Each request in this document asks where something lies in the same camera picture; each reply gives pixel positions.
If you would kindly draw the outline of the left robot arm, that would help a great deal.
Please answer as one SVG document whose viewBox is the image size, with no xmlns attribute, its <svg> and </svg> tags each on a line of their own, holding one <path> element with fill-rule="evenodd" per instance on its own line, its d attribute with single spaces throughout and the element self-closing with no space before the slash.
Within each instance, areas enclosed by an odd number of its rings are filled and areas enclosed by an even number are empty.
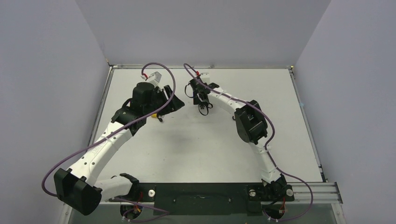
<svg viewBox="0 0 396 224">
<path fill-rule="evenodd" d="M 122 173 L 99 181 L 98 177 L 116 152 L 147 122 L 152 114 L 164 116 L 175 112 L 185 103 L 168 86 L 160 88 L 149 82 L 134 87 L 127 99 L 112 116 L 93 147 L 67 170 L 54 174 L 57 197 L 82 215 L 90 215 L 108 199 L 123 196 L 129 201 L 139 196 L 139 180 Z"/>
</svg>

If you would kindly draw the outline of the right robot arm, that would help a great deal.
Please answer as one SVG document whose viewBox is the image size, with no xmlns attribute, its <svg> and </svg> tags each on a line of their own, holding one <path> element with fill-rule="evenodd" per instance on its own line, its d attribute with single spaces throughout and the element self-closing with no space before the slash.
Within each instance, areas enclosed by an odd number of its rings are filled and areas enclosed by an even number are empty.
<svg viewBox="0 0 396 224">
<path fill-rule="evenodd" d="M 269 150 L 264 146 L 268 138 L 268 124 L 259 112 L 258 102 L 252 100 L 247 103 L 232 97 L 215 83 L 205 85 L 200 81 L 200 79 L 189 81 L 193 91 L 193 103 L 206 109 L 215 105 L 231 114 L 238 136 L 250 146 L 255 155 L 263 187 L 258 190 L 251 189 L 248 196 L 250 198 L 260 196 L 262 201 L 268 201 L 271 204 L 280 200 L 294 201 L 292 187 L 274 165 L 268 155 Z"/>
</svg>

